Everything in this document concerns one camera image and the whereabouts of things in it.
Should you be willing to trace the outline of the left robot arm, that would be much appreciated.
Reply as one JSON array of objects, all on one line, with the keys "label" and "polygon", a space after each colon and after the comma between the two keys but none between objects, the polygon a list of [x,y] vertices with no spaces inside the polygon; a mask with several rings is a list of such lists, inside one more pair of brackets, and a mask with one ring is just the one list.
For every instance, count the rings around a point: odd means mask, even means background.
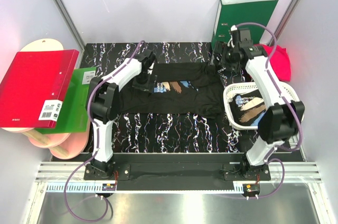
[{"label": "left robot arm", "polygon": [[157,76],[153,75],[156,56],[151,50],[133,54],[112,73],[94,77],[89,84],[87,113],[93,127],[93,153],[86,163],[86,175],[109,179],[114,171],[112,123],[120,113],[119,93],[129,82],[136,90],[151,92]]}]

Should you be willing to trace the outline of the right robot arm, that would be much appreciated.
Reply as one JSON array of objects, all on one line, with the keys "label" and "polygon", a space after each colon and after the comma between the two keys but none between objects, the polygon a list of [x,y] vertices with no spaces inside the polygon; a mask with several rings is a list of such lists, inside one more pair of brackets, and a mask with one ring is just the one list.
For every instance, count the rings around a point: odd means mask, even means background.
[{"label": "right robot arm", "polygon": [[294,136],[303,138],[305,106],[302,101],[287,98],[273,71],[270,60],[276,48],[267,53],[262,45],[255,45],[247,27],[248,23],[232,26],[230,40],[215,43],[211,61],[228,71],[245,69],[264,100],[266,112],[258,123],[258,138],[239,164],[239,173],[251,178],[264,170],[268,158],[286,141]]}]

